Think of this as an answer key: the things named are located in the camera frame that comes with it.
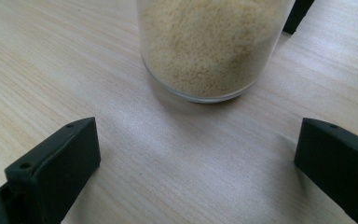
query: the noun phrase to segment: granular substance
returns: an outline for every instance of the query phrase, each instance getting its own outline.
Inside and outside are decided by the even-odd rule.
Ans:
[[[138,1],[145,65],[189,96],[243,91],[266,66],[287,1]]]

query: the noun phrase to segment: wood grain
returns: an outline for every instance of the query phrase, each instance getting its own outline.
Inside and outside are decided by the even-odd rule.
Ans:
[[[222,104],[170,95],[139,51],[135,1],[0,1],[0,185],[95,117],[103,161],[63,223],[353,223],[293,159],[304,117],[358,134],[358,1],[315,1]]]

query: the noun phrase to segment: glass jar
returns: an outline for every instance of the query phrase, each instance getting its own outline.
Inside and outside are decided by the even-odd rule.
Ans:
[[[192,102],[242,94],[267,65],[295,0],[137,0],[149,73]]]

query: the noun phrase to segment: jar filled with granules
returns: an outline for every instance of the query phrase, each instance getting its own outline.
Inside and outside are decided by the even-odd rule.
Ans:
[[[145,66],[189,101],[236,97],[266,67],[294,2],[137,0]]]

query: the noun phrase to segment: wooden table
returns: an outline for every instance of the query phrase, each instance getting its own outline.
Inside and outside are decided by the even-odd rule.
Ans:
[[[135,1],[0,1],[4,169],[95,117],[102,163],[63,223],[353,223],[293,163],[302,118],[358,134],[358,1],[315,1],[243,96],[193,104],[147,74]]]

